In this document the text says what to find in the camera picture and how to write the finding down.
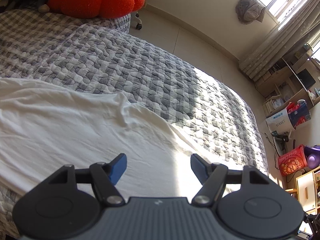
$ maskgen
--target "curtain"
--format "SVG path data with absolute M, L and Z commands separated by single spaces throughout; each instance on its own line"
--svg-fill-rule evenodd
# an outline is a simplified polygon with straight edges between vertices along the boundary
M 310 40 L 309 40 L 309 44 L 314 47 L 317 45 L 317 43 L 320 41 L 320 31 L 317 32 L 317 34 L 315 36 L 313 36 Z
M 255 51 L 239 61 L 254 82 L 285 54 L 294 54 L 320 31 L 320 0 L 306 0 L 291 19 L 274 28 Z

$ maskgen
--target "red bag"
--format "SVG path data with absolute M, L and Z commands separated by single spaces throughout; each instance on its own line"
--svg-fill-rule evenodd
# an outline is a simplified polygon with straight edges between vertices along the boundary
M 308 165 L 303 150 L 304 145 L 301 144 L 298 148 L 278 158 L 279 170 L 282 176 L 287 176 Z

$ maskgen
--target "quilted blanket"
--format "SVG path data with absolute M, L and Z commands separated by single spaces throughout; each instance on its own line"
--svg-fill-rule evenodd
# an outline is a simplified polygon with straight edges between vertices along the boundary
M 0 77 L 40 79 L 84 93 L 121 91 L 231 166 L 254 165 L 267 173 L 249 106 L 223 83 L 127 34 L 129 23 L 129 16 L 101 21 L 5 12 L 0 15 Z M 1 185 L 0 191 L 0 231 L 16 236 L 11 210 L 19 196 Z

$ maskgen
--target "round joint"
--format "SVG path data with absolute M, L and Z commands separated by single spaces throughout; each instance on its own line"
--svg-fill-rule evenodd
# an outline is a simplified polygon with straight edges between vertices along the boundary
M 117 205 L 117 204 L 120 204 L 123 201 L 123 198 L 119 197 L 119 196 L 109 196 L 107 198 L 107 201 L 110 204 Z
M 204 195 L 199 195 L 199 196 L 195 197 L 195 202 L 197 204 L 205 205 L 210 202 L 210 198 L 208 198 L 207 196 L 204 196 Z

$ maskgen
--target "purple ball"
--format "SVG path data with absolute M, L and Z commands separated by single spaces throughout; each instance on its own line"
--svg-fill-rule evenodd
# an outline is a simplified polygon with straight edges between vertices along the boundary
M 311 153 L 307 158 L 308 167 L 315 169 L 320 164 L 320 156 L 318 154 Z

